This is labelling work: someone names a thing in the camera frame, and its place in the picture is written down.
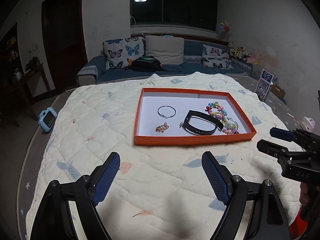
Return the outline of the person's right hand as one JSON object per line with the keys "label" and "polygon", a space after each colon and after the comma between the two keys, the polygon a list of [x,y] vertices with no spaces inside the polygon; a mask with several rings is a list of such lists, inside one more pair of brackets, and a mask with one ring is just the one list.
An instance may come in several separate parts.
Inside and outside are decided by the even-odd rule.
{"label": "person's right hand", "polygon": [[306,204],[309,202],[308,192],[309,192],[308,185],[306,183],[301,183],[300,184],[300,199],[299,199],[299,201],[303,206],[306,206]]}

